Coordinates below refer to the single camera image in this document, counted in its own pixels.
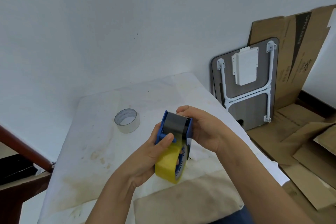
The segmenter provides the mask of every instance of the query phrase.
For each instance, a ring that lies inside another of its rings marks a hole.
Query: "flattened cardboard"
[[[336,155],[336,125],[328,128],[321,135],[317,136],[314,141]]]
[[[306,199],[302,192],[295,186],[292,181],[286,182],[283,189],[287,194],[304,210],[304,212],[316,224],[335,224],[336,207],[331,205],[319,211],[316,211],[313,205]]]
[[[312,172],[300,164],[285,168],[285,173],[301,190],[316,210],[336,204],[336,197]]]
[[[294,155],[297,161],[336,188],[336,158],[314,141],[305,143]]]
[[[295,102],[329,32],[336,5],[252,23],[248,45],[279,39],[275,110]]]
[[[313,127],[309,128],[311,121],[321,124],[313,124]],[[292,104],[274,112],[271,123],[251,129],[247,134],[280,165],[291,166],[298,163],[292,155],[302,143],[306,142],[311,134],[316,135],[330,125],[322,121],[323,117]]]

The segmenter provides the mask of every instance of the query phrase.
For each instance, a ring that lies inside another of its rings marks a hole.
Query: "tabletop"
[[[269,160],[250,140],[242,127],[207,91],[192,73],[182,73],[137,83],[83,97],[77,107],[52,174],[39,224],[81,224],[93,208],[107,179],[130,154],[142,145],[165,110],[181,105],[203,109],[222,120],[251,148],[270,174],[283,185],[288,178],[276,162]],[[140,115],[139,127],[129,134],[114,124],[115,115],[132,108]],[[195,141],[180,182],[222,170],[216,155]],[[132,201],[174,186],[153,175],[136,188]],[[133,203],[126,223],[135,223]]]

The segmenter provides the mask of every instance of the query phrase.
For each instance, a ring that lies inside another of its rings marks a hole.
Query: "white metal frame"
[[[268,70],[268,81],[267,83],[256,90],[252,90],[250,92],[244,93],[242,95],[236,96],[234,98],[229,98],[226,94],[226,84],[225,84],[225,62],[223,59],[217,60],[217,69],[221,70],[222,74],[222,83],[223,83],[223,95],[224,95],[224,105],[225,109],[229,110],[229,107],[235,103],[246,100],[248,98],[255,97],[260,94],[267,94],[267,115],[264,116],[264,122],[271,122],[271,82],[273,75],[273,62],[274,62],[274,50],[277,48],[277,45],[274,41],[269,41],[266,45],[266,52],[270,52],[270,60],[269,60],[269,70]]]

